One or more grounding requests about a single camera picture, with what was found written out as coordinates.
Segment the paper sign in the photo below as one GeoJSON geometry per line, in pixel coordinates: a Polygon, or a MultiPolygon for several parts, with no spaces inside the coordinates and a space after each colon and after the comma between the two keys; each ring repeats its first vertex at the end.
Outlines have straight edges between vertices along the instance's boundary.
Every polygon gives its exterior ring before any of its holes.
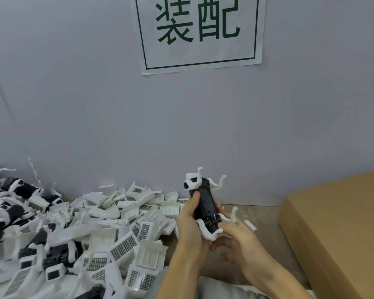
{"type": "Polygon", "coordinates": [[[130,0],[143,75],[260,64],[266,0],[130,0]]]}

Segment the cardboard box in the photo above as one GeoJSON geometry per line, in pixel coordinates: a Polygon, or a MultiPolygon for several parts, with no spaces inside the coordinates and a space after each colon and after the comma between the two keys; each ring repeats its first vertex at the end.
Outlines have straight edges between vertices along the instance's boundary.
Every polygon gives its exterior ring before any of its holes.
{"type": "Polygon", "coordinates": [[[279,223],[318,299],[374,299],[374,172],[289,195],[279,223]]]}

